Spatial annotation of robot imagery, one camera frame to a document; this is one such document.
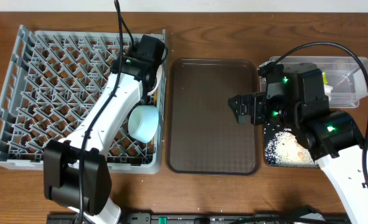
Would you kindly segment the white paper napkin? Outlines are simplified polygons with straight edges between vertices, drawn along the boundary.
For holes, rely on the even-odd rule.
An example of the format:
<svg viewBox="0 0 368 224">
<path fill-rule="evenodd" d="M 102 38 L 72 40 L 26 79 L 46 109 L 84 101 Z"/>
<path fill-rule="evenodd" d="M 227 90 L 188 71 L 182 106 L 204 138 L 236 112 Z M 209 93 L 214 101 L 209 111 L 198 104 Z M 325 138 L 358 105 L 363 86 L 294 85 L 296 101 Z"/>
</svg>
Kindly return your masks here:
<svg viewBox="0 0 368 224">
<path fill-rule="evenodd" d="M 333 90 L 333 87 L 329 85 L 324 85 L 324 93 L 326 96 L 331 97 L 332 90 Z"/>
</svg>

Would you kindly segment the yellow green wrapper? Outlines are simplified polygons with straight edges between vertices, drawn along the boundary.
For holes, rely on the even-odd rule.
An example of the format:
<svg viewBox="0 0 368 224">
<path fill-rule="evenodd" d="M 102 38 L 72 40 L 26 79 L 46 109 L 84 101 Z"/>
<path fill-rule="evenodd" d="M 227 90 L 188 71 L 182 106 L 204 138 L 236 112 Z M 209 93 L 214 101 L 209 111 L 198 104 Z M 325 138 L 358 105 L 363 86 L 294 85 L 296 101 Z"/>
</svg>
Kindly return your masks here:
<svg viewBox="0 0 368 224">
<path fill-rule="evenodd" d="M 323 74 L 323 83 L 324 83 L 324 85 L 327 85 L 328 84 L 328 79 L 327 79 L 327 76 L 326 76 L 326 71 L 323 71 L 322 74 Z"/>
</svg>

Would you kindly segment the light blue bowl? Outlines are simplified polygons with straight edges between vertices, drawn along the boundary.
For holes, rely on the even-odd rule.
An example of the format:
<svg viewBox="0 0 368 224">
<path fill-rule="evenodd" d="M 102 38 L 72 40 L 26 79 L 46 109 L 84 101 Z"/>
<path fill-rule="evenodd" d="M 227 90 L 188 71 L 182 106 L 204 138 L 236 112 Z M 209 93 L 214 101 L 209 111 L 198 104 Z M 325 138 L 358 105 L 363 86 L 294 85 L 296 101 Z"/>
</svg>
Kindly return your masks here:
<svg viewBox="0 0 368 224">
<path fill-rule="evenodd" d="M 159 123 L 158 109 L 153 105 L 137 106 L 128 121 L 129 135 L 143 143 L 150 142 L 156 134 Z"/>
</svg>

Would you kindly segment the pink rice bowl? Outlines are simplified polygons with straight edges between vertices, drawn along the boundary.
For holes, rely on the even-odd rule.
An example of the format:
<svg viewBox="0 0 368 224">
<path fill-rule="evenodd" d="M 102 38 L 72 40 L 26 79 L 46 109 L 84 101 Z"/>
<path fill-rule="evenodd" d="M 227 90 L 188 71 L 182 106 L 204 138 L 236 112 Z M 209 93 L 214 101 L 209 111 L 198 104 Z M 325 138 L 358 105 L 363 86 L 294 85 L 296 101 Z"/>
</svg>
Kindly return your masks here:
<svg viewBox="0 0 368 224">
<path fill-rule="evenodd" d="M 156 82 L 154 84 L 153 89 L 148 92 L 148 94 L 147 94 L 148 96 L 151 96 L 158 89 L 158 86 L 159 86 L 159 84 L 161 82 L 161 76 L 162 76 L 162 74 L 163 74 L 163 66 L 160 65 L 158 67 L 157 72 L 156 72 Z"/>
</svg>

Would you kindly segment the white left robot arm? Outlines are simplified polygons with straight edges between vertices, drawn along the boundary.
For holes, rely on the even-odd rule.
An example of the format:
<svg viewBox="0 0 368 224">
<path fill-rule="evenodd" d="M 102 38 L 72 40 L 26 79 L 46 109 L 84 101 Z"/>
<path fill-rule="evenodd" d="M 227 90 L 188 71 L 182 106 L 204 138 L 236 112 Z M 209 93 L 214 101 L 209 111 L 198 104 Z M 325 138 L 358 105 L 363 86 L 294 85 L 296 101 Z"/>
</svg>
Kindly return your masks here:
<svg viewBox="0 0 368 224">
<path fill-rule="evenodd" d="M 123 121 L 132 138 L 147 143 L 157 133 L 159 111 L 141 105 L 157 87 L 162 57 L 116 59 L 105 89 L 83 122 L 44 149 L 44 195 L 76 211 L 72 223 L 118 223 L 121 209 L 110 198 L 107 155 Z"/>
</svg>

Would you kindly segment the wooden chopstick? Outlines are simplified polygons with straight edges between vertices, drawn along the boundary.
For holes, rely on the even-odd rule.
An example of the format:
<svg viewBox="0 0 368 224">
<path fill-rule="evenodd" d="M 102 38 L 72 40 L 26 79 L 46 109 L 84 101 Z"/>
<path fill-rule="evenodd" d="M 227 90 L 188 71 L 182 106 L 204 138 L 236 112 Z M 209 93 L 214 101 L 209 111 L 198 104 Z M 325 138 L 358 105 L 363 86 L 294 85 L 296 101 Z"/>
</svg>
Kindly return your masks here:
<svg viewBox="0 0 368 224">
<path fill-rule="evenodd" d="M 154 94 L 153 94 L 153 100 L 154 100 L 153 105 L 154 105 L 154 106 L 157 106 L 157 103 L 158 103 L 158 94 L 157 94 L 157 93 L 154 93 Z"/>
</svg>

